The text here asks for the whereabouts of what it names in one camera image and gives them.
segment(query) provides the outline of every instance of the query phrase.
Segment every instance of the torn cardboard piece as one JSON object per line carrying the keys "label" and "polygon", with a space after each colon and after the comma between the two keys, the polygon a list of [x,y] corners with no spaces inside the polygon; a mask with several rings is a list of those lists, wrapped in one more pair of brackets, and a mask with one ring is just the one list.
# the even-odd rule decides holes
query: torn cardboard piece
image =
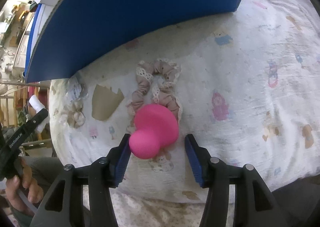
{"label": "torn cardboard piece", "polygon": [[118,93],[113,93],[112,87],[96,85],[92,96],[92,117],[99,121],[107,120],[123,99],[120,88]]}

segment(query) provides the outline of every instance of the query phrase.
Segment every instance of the metal bolt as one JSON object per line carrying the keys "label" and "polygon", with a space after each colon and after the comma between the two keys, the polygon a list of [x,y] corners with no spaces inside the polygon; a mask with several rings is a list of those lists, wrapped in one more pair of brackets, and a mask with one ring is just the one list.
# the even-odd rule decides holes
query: metal bolt
{"label": "metal bolt", "polygon": [[72,164],[67,164],[63,167],[64,170],[70,170],[73,168],[73,165]]}
{"label": "metal bolt", "polygon": [[106,162],[107,162],[107,157],[102,157],[102,158],[99,159],[99,163],[100,164],[104,164]]}
{"label": "metal bolt", "polygon": [[210,159],[210,161],[212,162],[212,163],[214,163],[214,164],[217,164],[217,163],[219,163],[219,159],[217,158],[217,157],[212,157],[211,159]]}
{"label": "metal bolt", "polygon": [[254,166],[252,166],[251,164],[246,164],[245,168],[247,170],[253,170],[254,169]]}

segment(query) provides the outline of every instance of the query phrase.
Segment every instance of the beige scrunchie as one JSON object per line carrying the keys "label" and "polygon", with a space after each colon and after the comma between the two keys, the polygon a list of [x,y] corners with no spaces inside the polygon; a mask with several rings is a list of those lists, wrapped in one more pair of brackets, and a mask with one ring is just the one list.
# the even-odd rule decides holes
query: beige scrunchie
{"label": "beige scrunchie", "polygon": [[143,106],[144,96],[150,90],[153,75],[161,74],[165,78],[165,82],[160,82],[153,87],[153,102],[167,107],[180,122],[182,106],[173,94],[173,87],[178,80],[180,71],[176,63],[164,58],[158,58],[154,64],[140,61],[136,73],[138,89],[132,93],[132,100],[128,104],[128,113],[134,116]]}

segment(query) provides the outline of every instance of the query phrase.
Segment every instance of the bed sheet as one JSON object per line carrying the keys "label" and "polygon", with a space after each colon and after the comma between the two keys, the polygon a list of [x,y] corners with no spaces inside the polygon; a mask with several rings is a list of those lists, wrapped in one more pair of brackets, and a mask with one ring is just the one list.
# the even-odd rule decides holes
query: bed sheet
{"label": "bed sheet", "polygon": [[[76,167],[91,164],[117,146],[124,133],[132,132],[126,105],[137,88],[136,66],[140,60],[165,57],[182,69],[175,85],[183,106],[180,137],[153,160],[131,156],[117,189],[122,197],[194,203],[190,208],[205,202],[207,190],[195,182],[184,151],[188,133],[228,164],[254,165],[270,190],[319,174],[319,24],[309,0],[242,0],[234,13],[141,36],[80,71],[88,97],[83,108],[86,121],[78,129],[60,122],[67,80],[52,81],[50,125],[60,160]],[[91,117],[96,84],[120,89],[124,95],[105,122]],[[151,93],[146,97],[150,101]],[[230,193],[232,203],[234,189]],[[146,201],[132,202],[141,209],[133,219],[146,219],[144,213],[152,211]],[[120,204],[125,212],[126,202]],[[188,206],[181,213],[184,219]],[[162,217],[165,214],[157,224],[170,226]],[[123,226],[143,225],[133,221]]]}

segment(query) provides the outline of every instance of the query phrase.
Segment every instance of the pink silicone object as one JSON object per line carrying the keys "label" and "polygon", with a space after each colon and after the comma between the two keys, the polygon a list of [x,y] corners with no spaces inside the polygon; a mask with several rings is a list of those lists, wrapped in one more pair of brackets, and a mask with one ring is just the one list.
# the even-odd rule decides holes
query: pink silicone object
{"label": "pink silicone object", "polygon": [[166,107],[150,104],[142,107],[134,118],[136,131],[129,139],[131,152],[140,159],[150,159],[160,148],[173,144],[179,127],[173,113]]}

